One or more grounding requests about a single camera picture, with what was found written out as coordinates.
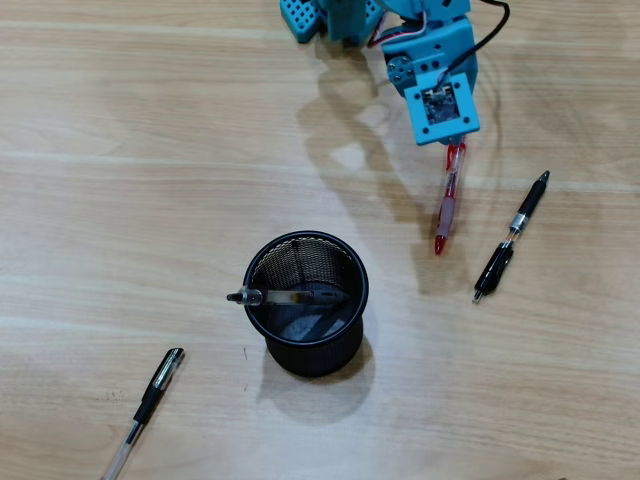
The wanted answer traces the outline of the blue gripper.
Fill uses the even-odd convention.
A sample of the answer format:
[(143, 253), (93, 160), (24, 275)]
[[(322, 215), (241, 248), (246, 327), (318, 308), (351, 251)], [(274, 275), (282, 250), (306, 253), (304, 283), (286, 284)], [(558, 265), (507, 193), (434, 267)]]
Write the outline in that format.
[(475, 45), (466, 16), (442, 24), (430, 22), (420, 35), (403, 35), (382, 43), (389, 81), (400, 96), (417, 85), (417, 77), (440, 72)]

